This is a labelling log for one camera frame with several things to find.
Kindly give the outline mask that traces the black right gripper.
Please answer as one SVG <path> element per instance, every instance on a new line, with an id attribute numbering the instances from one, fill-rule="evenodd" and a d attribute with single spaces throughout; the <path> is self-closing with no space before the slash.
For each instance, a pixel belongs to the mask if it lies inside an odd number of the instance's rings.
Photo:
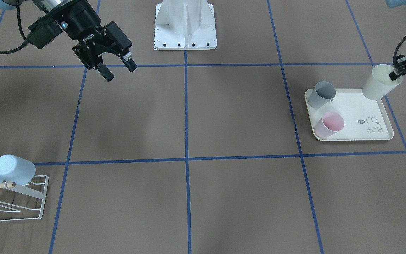
<path id="1" fill-rule="evenodd" d="M 81 63 L 87 69 L 97 71 L 107 82 L 114 75 L 103 63 L 102 55 L 106 48 L 109 53 L 118 56 L 130 72 L 137 69 L 130 52 L 132 42 L 115 22 L 103 27 L 100 17 L 87 0 L 66 0 L 54 7 L 50 16 L 72 40 L 81 43 L 73 47 Z"/>

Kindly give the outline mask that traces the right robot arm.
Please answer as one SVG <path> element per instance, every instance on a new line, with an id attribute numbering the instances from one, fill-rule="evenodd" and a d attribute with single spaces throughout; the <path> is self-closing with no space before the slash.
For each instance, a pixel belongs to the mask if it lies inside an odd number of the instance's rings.
<path id="1" fill-rule="evenodd" d="M 87 69 L 100 73 L 106 81 L 114 78 L 103 62 L 104 54 L 117 56 L 133 72 L 137 64 L 132 59 L 132 42 L 115 22 L 103 26 L 100 16 L 87 0 L 34 0 L 34 5 L 44 12 L 29 26 L 24 35 L 21 26 L 21 0 L 0 0 L 1 10 L 16 10 L 18 30 L 23 42 L 13 50 L 0 50 L 0 55 L 13 54 L 27 45 L 42 49 L 58 35 L 65 32 L 78 43 L 72 50 Z"/>

